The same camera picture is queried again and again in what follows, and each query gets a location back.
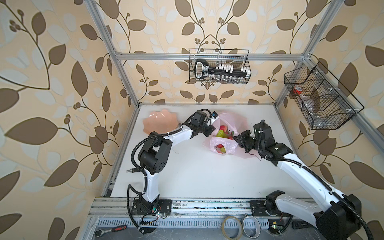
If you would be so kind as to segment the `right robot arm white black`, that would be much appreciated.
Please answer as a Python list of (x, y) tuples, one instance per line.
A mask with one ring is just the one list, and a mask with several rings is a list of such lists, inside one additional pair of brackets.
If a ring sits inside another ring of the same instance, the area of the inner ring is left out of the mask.
[(262, 159), (272, 163), (294, 179), (315, 201), (289, 196), (274, 191), (266, 196), (265, 212), (270, 216), (286, 213), (314, 226), (327, 240), (345, 240), (364, 229), (369, 240), (374, 235), (362, 218), (362, 203), (354, 195), (345, 195), (333, 188), (283, 143), (277, 143), (272, 129), (264, 120), (254, 125), (254, 133), (244, 131), (233, 138), (249, 153), (256, 150)]

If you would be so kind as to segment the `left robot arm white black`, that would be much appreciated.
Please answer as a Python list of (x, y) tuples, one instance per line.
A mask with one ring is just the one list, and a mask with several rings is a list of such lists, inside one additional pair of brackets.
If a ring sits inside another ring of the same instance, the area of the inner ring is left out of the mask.
[(171, 212), (172, 201), (160, 199), (159, 176), (168, 162), (172, 147), (198, 134), (210, 136), (216, 129), (214, 122), (218, 119), (217, 112), (201, 109), (174, 130), (161, 134), (152, 132), (134, 147), (131, 153), (134, 168), (131, 172), (141, 172), (144, 175), (144, 189), (139, 192), (128, 185), (127, 197), (130, 192), (138, 196), (128, 212), (138, 216), (167, 215)]

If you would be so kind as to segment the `pink plastic bag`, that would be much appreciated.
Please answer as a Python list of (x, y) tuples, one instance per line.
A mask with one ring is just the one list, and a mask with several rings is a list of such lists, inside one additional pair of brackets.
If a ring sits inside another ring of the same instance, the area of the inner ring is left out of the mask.
[(213, 123), (216, 128), (204, 141), (204, 147), (221, 156), (230, 155), (243, 159), (259, 157), (255, 150), (249, 153), (235, 141), (235, 136), (249, 129), (247, 119), (232, 112), (219, 113), (218, 119)]

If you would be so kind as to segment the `red dragon fruit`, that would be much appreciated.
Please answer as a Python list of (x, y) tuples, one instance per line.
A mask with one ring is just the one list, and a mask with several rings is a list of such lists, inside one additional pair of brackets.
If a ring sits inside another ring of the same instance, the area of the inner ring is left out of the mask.
[(232, 140), (234, 137), (234, 131), (230, 131), (226, 125), (221, 125), (216, 137)]

